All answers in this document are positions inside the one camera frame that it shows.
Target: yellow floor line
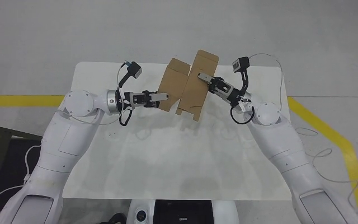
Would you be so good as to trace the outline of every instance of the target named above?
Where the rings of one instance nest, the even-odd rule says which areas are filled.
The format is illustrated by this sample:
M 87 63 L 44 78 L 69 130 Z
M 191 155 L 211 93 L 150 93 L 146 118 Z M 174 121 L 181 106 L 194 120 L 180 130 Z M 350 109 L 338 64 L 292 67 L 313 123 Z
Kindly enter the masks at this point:
M 18 106 L 53 106 L 57 107 L 62 102 L 64 96 L 53 95 L 36 95 L 36 96 L 14 96 L 0 95 L 0 106 L 2 107 L 18 107 Z M 358 160 L 355 155 L 353 145 L 344 136 L 336 132 L 324 121 L 320 120 L 316 115 L 299 104 L 294 98 L 288 97 L 289 108 L 308 124 L 314 127 L 318 132 L 322 133 L 331 142 L 337 145 L 343 154 L 346 169 L 350 180 L 358 179 Z M 358 205 L 358 190 L 354 192 L 355 201 Z
M 289 108 L 315 128 L 318 132 L 323 134 L 328 138 L 332 143 L 338 146 L 343 154 L 343 159 L 346 164 L 346 169 L 348 172 L 349 179 L 351 181 L 358 180 L 358 160 L 354 151 L 353 144 L 348 141 L 344 136 L 336 132 L 324 121 L 319 119 L 311 111 L 306 109 L 300 103 L 298 103 L 293 97 L 288 97 Z M 358 190 L 354 192 L 355 201 L 358 206 Z
M 0 95 L 0 106 L 56 106 L 58 107 L 64 96 L 20 96 L 20 95 Z

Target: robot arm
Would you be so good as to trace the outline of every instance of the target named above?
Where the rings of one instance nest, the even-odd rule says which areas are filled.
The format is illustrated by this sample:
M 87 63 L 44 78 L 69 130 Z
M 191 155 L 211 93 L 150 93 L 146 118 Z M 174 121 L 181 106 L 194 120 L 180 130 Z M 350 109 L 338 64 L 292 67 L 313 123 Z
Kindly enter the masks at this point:
M 236 62 L 247 60 L 239 58 Z M 249 65 L 236 62 L 233 63 L 236 70 L 246 70 L 247 67 L 240 65 Z M 291 191 L 293 207 L 301 223 L 358 223 L 358 216 L 348 201 L 322 184 L 316 169 L 305 155 L 297 132 L 275 104 L 261 102 L 245 89 L 238 90 L 220 77 L 210 77 L 204 73 L 198 77 L 208 84 L 211 93 L 231 105 L 231 112 L 244 113 L 245 122 L 235 122 L 248 125 L 262 153 L 281 172 Z
M 130 71 L 124 80 L 131 76 Z M 100 96 L 87 91 L 66 94 L 44 133 L 34 171 L 25 177 L 26 184 L 2 209 L 0 223 L 57 223 L 62 211 L 65 183 L 89 148 L 104 113 L 120 114 L 138 106 L 157 108 L 159 102 L 167 97 L 167 94 L 143 91 L 138 94 L 125 92 L 122 99 L 119 89 L 107 90 Z M 95 117 L 91 122 L 80 122 L 75 118 L 87 116 Z

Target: white table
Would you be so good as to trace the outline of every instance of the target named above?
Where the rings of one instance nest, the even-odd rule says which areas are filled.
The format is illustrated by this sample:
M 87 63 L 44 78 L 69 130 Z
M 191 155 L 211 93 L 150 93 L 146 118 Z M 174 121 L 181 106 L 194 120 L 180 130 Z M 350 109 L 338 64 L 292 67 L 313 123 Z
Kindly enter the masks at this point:
M 140 64 L 143 73 L 124 91 L 158 89 L 166 64 Z M 77 64 L 72 90 L 100 94 L 116 88 L 120 63 Z M 249 67 L 248 91 L 280 104 L 280 69 Z M 241 87 L 231 66 L 215 76 Z M 289 118 L 282 87 L 282 112 Z M 290 200 L 280 173 L 264 157 L 246 125 L 235 124 L 229 105 L 208 93 L 200 122 L 192 115 L 136 108 L 127 127 L 100 126 L 66 183 L 64 198 Z M 103 123 L 117 116 L 104 117 Z

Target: white cable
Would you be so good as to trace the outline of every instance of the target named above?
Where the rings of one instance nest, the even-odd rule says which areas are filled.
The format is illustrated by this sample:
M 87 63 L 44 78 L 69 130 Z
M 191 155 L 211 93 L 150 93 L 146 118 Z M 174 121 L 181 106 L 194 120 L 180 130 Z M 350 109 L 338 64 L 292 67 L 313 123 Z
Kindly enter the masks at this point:
M 117 86 L 118 86 L 119 94 L 120 94 L 120 96 L 121 96 L 121 101 L 122 101 L 122 109 L 121 109 L 121 113 L 119 114 L 119 117 L 118 117 L 118 118 L 120 118 L 125 111 L 131 110 L 130 107 L 128 107 L 128 108 L 126 108 L 125 110 L 123 110 L 123 108 L 124 108 L 124 94 L 123 94 L 123 92 L 122 92 L 122 88 L 119 87 L 119 72 L 121 71 L 121 68 L 122 68 L 122 67 L 119 67 L 118 72 L 117 72 Z M 61 111 L 62 113 L 67 114 L 69 117 L 71 117 L 71 118 L 73 118 L 73 119 L 75 119 L 75 120 L 77 120 L 77 121 L 79 121 L 79 122 L 86 123 L 86 124 L 109 125 L 109 124 L 112 124 L 112 123 L 114 123 L 114 122 L 116 122 L 116 121 L 118 120 L 118 118 L 117 118 L 117 119 L 115 119 L 114 121 L 109 122 L 109 123 L 96 124 L 96 123 L 86 122 L 86 121 L 84 121 L 84 120 L 80 120 L 80 119 L 78 119 L 78 118 L 75 118 L 73 115 L 71 115 L 71 114 L 69 114 L 69 113 L 66 113 L 66 112 L 64 112 L 63 110 L 57 110 L 57 111 Z
M 11 190 L 11 189 L 14 189 L 14 188 L 21 188 L 21 187 L 23 187 L 23 185 L 20 185 L 20 186 L 13 186 L 12 188 L 8 188 L 8 189 L 3 190 L 2 192 L 0 192 L 0 195 L 1 195 L 2 193 L 4 193 L 4 192 L 8 191 L 8 190 Z
M 41 147 L 41 145 L 39 145 L 39 146 L 31 146 L 31 147 L 27 150 L 27 152 L 26 152 L 26 154 L 25 154 L 25 165 L 26 165 L 26 176 L 25 176 L 25 177 L 30 176 L 29 164 L 27 163 L 27 155 L 29 154 L 30 150 L 33 149 L 33 148 L 35 148 L 35 147 Z M 23 185 L 13 186 L 13 187 L 11 187 L 11 188 L 5 189 L 5 190 L 3 190 L 2 192 L 0 192 L 0 194 L 6 192 L 6 191 L 8 191 L 8 190 L 11 190 L 11 189 L 21 188 L 21 187 L 23 187 L 23 186 L 26 184 L 26 182 L 27 182 L 27 180 L 24 180 L 24 181 L 23 181 Z
M 30 175 L 29 165 L 28 165 L 28 163 L 27 163 L 27 155 L 29 154 L 30 150 L 33 149 L 33 148 L 35 148 L 35 147 L 41 147 L 41 145 L 39 145 L 39 146 L 31 146 L 31 147 L 27 150 L 27 152 L 26 152 L 26 154 L 25 154 L 25 165 L 26 165 L 26 176 L 25 176 L 25 177 L 28 177 L 28 176 Z
M 279 60 L 275 57 L 275 56 L 272 56 L 271 54 L 266 54 L 266 53 L 257 53 L 257 54 L 254 54 L 250 57 L 248 57 L 248 59 L 254 57 L 254 56 L 257 56 L 257 55 L 267 55 L 267 56 L 270 56 L 272 57 L 275 61 L 278 62 L 279 66 L 280 66 L 280 69 L 281 69 L 281 84 L 280 84 L 280 110 L 282 110 L 282 97 L 281 97 L 281 92 L 282 92 L 282 83 L 284 82 L 284 71 L 282 70 L 282 66 L 281 66 L 281 63 L 279 62 Z
M 318 132 L 316 132 L 316 131 L 314 131 L 314 130 L 311 130 L 311 129 L 309 129 L 309 128 L 296 128 L 296 130 L 297 130 L 297 129 L 309 130 L 309 131 L 311 131 L 311 132 L 313 132 L 313 133 L 316 133 L 315 135 L 310 135 L 310 134 L 304 134 L 304 133 L 299 133 L 299 132 L 297 132 L 298 134 L 303 135 L 303 136 L 317 136 L 317 135 L 318 135 Z M 319 156 L 321 153 L 326 152 L 326 151 L 329 151 L 329 152 L 326 153 L 326 154 L 324 154 L 324 155 Z M 351 196 L 353 195 L 354 191 L 358 188 L 358 180 L 332 180 L 332 179 L 330 179 L 330 178 L 327 178 L 327 177 L 323 176 L 323 175 L 318 171 L 317 167 L 314 165 L 314 160 L 315 160 L 316 158 L 326 157 L 326 156 L 330 155 L 331 153 L 332 153 L 332 149 L 331 149 L 331 148 L 326 148 L 326 149 L 324 149 L 324 150 L 321 150 L 321 151 L 318 152 L 315 156 L 312 156 L 312 155 L 307 154 L 307 153 L 305 152 L 305 154 L 306 154 L 307 156 L 310 156 L 310 157 L 313 158 L 313 159 L 312 159 L 312 166 L 315 168 L 315 170 L 317 171 L 318 175 L 321 176 L 324 180 L 328 180 L 328 181 L 333 182 L 333 183 L 357 183 L 356 186 L 351 190 L 351 192 L 349 193 L 349 195 L 348 195 L 348 197 L 347 197 L 347 200 L 348 200 L 349 205 L 353 208 L 353 210 L 355 210 L 355 211 L 357 212 L 356 207 L 351 203 L 350 198 L 351 198 Z

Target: gray floor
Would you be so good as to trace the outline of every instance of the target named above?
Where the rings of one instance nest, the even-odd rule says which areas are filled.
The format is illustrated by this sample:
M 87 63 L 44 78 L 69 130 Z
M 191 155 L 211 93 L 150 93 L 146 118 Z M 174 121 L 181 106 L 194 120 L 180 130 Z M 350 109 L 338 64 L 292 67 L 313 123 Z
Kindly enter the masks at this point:
M 177 57 L 190 63 L 205 49 L 228 65 L 264 52 L 280 59 L 288 96 L 306 96 L 296 99 L 356 147 L 357 10 L 355 0 L 2 0 L 0 94 L 64 95 L 82 61 L 168 63 Z M 252 64 L 276 65 L 266 57 Z M 0 108 L 0 126 L 43 134 L 54 111 Z M 295 115 L 292 121 L 307 125 Z M 303 142 L 312 151 L 334 147 L 322 136 Z M 335 151 L 319 168 L 332 178 L 346 178 Z M 350 190 L 332 186 L 344 196 Z M 290 202 L 237 206 L 242 223 L 298 222 Z M 127 207 L 127 201 L 65 202 L 61 222 L 103 221 Z

